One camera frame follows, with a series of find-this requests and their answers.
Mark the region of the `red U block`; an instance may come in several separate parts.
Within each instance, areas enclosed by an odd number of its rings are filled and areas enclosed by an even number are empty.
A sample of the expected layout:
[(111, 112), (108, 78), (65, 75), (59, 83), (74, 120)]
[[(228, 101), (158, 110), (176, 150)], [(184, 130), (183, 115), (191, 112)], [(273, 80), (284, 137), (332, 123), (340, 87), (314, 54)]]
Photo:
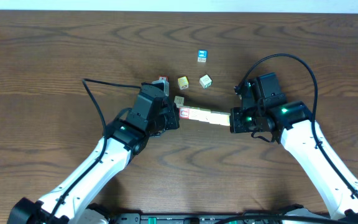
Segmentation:
[(179, 117), (181, 119), (189, 119), (190, 118), (190, 109), (181, 107), (179, 108)]

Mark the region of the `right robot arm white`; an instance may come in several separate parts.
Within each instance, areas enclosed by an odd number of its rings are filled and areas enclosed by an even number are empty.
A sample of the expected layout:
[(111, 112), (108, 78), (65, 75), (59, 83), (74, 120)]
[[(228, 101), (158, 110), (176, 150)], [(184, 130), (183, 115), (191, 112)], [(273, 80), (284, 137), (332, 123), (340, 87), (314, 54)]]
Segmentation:
[(329, 145), (312, 113), (301, 101), (262, 111), (256, 106), (230, 111), (230, 131), (259, 138), (270, 132), (301, 165), (326, 205), (329, 215), (340, 220), (358, 214), (358, 179)]

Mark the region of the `fifth row block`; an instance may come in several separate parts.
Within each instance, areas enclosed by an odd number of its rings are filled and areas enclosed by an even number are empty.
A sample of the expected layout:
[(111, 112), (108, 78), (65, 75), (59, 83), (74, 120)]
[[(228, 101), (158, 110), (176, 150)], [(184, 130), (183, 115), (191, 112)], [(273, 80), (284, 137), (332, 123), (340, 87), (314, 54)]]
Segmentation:
[(230, 126), (230, 114), (229, 113), (221, 113), (220, 116), (220, 124), (223, 126)]

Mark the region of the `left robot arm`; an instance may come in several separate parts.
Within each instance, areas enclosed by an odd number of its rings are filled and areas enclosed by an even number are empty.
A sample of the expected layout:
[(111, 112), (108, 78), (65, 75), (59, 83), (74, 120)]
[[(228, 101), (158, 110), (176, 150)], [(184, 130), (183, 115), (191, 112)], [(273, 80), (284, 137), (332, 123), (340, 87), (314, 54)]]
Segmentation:
[(123, 109), (105, 125), (92, 153), (59, 186), (36, 202), (20, 199), (8, 223), (110, 223), (109, 213), (93, 199), (146, 147), (150, 137), (178, 129), (178, 112), (174, 103)]

